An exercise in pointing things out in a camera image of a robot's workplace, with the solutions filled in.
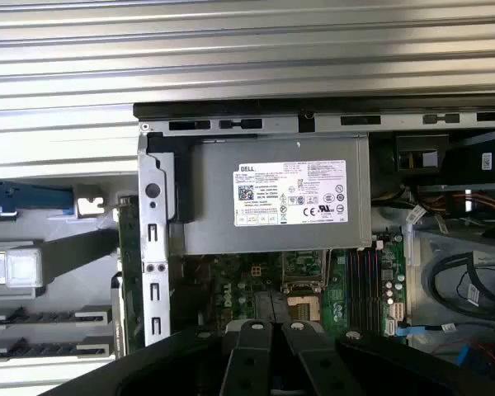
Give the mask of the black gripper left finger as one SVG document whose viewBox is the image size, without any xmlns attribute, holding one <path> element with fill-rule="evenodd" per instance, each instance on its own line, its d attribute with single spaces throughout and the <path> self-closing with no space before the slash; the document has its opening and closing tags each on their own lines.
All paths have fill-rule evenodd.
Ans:
<svg viewBox="0 0 495 396">
<path fill-rule="evenodd" d="M 274 293 L 219 335 L 189 328 L 49 390 L 50 395 L 268 395 Z"/>
</svg>

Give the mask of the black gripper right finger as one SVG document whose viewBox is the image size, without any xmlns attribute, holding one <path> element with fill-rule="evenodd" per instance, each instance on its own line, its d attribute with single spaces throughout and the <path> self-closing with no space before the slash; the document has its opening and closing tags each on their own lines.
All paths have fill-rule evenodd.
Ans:
<svg viewBox="0 0 495 396">
<path fill-rule="evenodd" d="M 318 323 L 290 316 L 271 296 L 274 395 L 493 395 L 494 381 L 367 332 L 331 339 Z"/>
</svg>

